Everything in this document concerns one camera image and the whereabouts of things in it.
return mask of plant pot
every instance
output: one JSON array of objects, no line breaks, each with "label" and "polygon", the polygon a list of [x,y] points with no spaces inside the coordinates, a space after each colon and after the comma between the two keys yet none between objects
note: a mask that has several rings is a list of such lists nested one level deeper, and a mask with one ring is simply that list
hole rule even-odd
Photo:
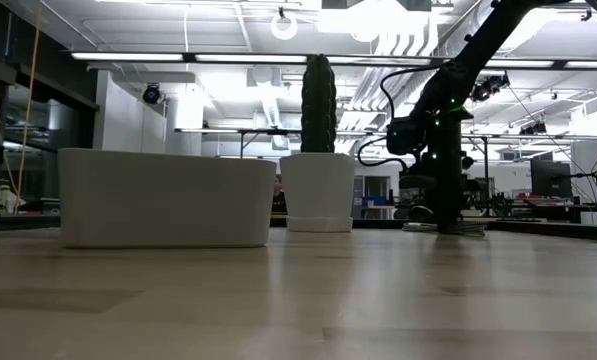
[{"label": "plant pot", "polygon": [[280,159],[287,230],[349,232],[354,160],[344,154],[301,153]]}]

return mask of robotic arm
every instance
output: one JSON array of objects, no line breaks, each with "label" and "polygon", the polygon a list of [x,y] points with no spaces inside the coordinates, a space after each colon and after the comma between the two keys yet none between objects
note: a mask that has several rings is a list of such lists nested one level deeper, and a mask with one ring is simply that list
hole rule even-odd
[{"label": "robotic arm", "polygon": [[[407,117],[393,118],[387,128],[387,149],[395,155],[414,154],[416,165],[403,177],[426,179],[427,202],[440,232],[451,232],[462,206],[462,120],[473,115],[462,106],[478,74],[534,8],[571,0],[494,0],[494,10],[455,59],[442,65],[425,85]],[[597,10],[597,0],[587,0]],[[420,155],[423,148],[427,152]]]}]

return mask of ceiling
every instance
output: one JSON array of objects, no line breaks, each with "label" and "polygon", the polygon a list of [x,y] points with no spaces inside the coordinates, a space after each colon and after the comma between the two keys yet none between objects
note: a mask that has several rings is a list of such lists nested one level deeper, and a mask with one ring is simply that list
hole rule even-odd
[{"label": "ceiling", "polygon": [[[32,21],[36,0],[0,0],[18,15]],[[189,52],[259,52],[259,53],[329,53],[370,54],[377,51],[378,41],[359,42],[350,34],[320,33],[315,24],[320,1],[303,2],[299,11],[298,32],[291,40],[280,40],[270,31],[275,8],[241,8],[217,6],[153,6],[133,3],[109,3],[94,0],[43,0],[43,31],[72,50],[106,51],[186,51]],[[454,0],[454,10],[437,15],[438,36],[451,29],[475,0]],[[597,58],[597,13],[589,21],[580,20],[583,10],[560,13],[547,22],[528,41],[514,49],[511,57]],[[187,18],[188,49],[185,47],[184,18]],[[205,119],[220,125],[237,119],[252,119],[262,112],[260,99],[246,87],[244,65],[172,65],[133,64],[123,66],[124,74],[115,69],[115,78],[145,72],[190,71],[195,73],[212,101],[205,107]],[[283,77],[302,74],[300,66],[279,66]],[[367,69],[336,67],[336,86],[340,101],[353,98],[367,76]],[[476,116],[465,123],[464,131],[509,129],[522,124],[529,112],[544,113],[548,124],[566,125],[569,112],[597,92],[597,72],[510,71],[511,87],[523,101],[506,90],[484,104],[467,104]],[[145,84],[133,84],[137,89]],[[300,81],[284,82],[278,98],[281,113],[300,112]]]}]

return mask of security camera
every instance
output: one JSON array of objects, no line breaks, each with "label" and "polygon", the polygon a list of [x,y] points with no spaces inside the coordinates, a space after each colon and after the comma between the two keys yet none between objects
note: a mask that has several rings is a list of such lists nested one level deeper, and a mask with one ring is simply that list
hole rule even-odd
[{"label": "security camera", "polygon": [[147,104],[156,105],[162,100],[159,84],[147,85],[147,90],[142,94],[142,100]]}]

